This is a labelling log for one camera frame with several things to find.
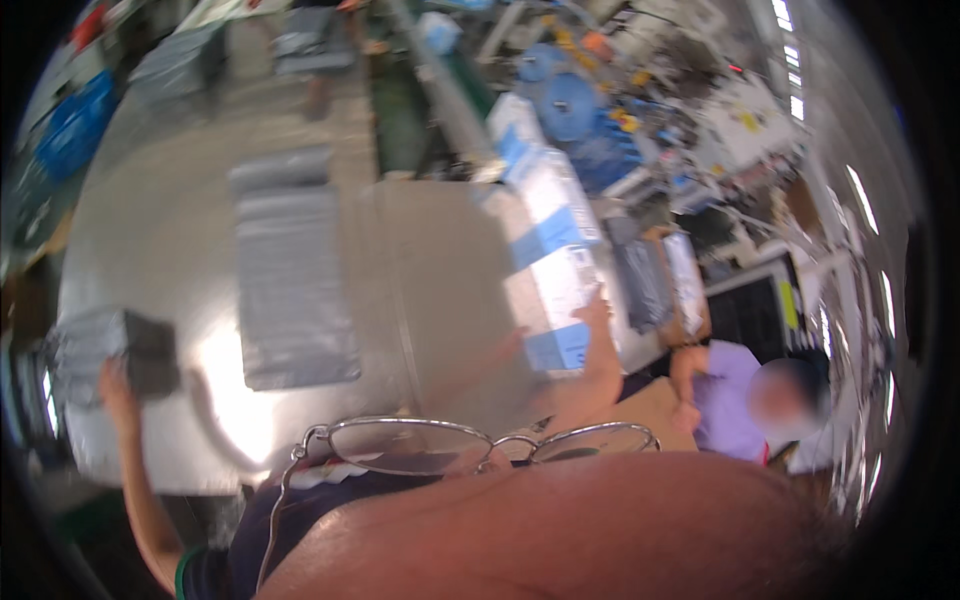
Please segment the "metal frame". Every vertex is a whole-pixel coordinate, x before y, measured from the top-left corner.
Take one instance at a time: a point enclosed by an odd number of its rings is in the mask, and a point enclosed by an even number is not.
[[[327,425],[327,424],[312,425],[307,428],[306,432],[303,434],[303,438],[300,441],[300,443],[295,445],[293,450],[291,450],[290,458],[292,462],[283,471],[283,476],[280,478],[280,495],[276,498],[276,502],[274,503],[274,508],[271,509],[270,511],[270,536],[267,540],[267,549],[263,553],[263,560],[260,562],[260,571],[256,578],[257,591],[260,591],[260,587],[263,585],[263,581],[266,578],[266,573],[267,573],[267,563],[270,561],[270,557],[274,552],[274,546],[276,545],[276,532],[277,532],[277,527],[279,525],[280,508],[283,506],[283,501],[286,497],[287,491],[290,488],[290,477],[293,474],[294,468],[296,468],[297,465],[300,463],[300,461],[306,457],[306,449],[307,449],[307,445],[310,443],[310,440],[317,439],[317,440],[327,442],[328,444],[330,444],[330,448],[333,450],[333,452],[337,456],[339,456],[341,459],[343,459],[344,462],[350,463],[351,465],[355,465],[360,468],[365,468],[367,470],[372,470],[372,471],[377,471],[382,473],[390,473],[394,475],[419,475],[419,474],[435,475],[437,474],[437,473],[411,473],[411,472],[388,470],[384,468],[371,468],[367,465],[357,465],[356,463],[353,463],[352,461],[349,461],[346,458],[344,458],[344,456],[342,456],[337,451],[336,445],[331,441],[331,437],[333,436],[333,434],[339,431],[340,429],[343,429],[344,427],[350,427],[351,425],[365,425],[365,424],[371,424],[371,423],[411,423],[411,424],[415,423],[420,425],[432,425],[435,427],[442,427],[444,429],[453,429],[456,431],[463,431],[464,433],[469,433],[470,435],[473,435],[482,440],[485,440],[488,444],[490,444],[490,449],[487,450],[487,453],[477,463],[475,472],[481,472],[483,469],[483,466],[488,462],[487,459],[490,456],[490,453],[493,451],[493,449],[499,446],[500,444],[504,444],[506,442],[520,441],[520,442],[528,443],[531,446],[528,460],[530,461],[531,464],[538,464],[538,462],[534,459],[534,455],[537,453],[539,449],[547,446],[548,444],[559,442],[561,440],[565,440],[575,435],[580,435],[583,433],[591,433],[594,431],[602,431],[604,429],[612,429],[615,427],[629,427],[630,429],[634,429],[635,431],[640,431],[647,435],[648,437],[647,443],[641,446],[640,448],[634,450],[634,452],[642,452],[643,450],[649,448],[651,445],[657,449],[657,452],[662,451],[662,447],[660,446],[660,440],[657,439],[657,436],[655,436],[653,432],[650,431],[649,428],[644,427],[643,425],[640,425],[637,423],[631,423],[624,420],[617,420],[617,421],[611,421],[606,423],[599,423],[595,425],[588,425],[586,427],[577,427],[575,429],[567,429],[566,431],[555,433],[554,435],[546,438],[545,440],[541,440],[539,442],[529,436],[518,435],[518,434],[503,436],[502,438],[498,438],[494,440],[487,434],[483,433],[482,431],[479,431],[478,429],[474,429],[473,427],[468,427],[466,425],[450,422],[448,420],[422,419],[419,417],[356,417],[354,419],[339,420],[333,423],[332,425]]]

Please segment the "blue crate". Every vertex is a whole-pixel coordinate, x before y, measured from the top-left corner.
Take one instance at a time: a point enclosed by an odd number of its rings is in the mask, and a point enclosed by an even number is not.
[[[50,179],[63,181],[93,158],[116,106],[107,71],[60,103],[34,151]]]

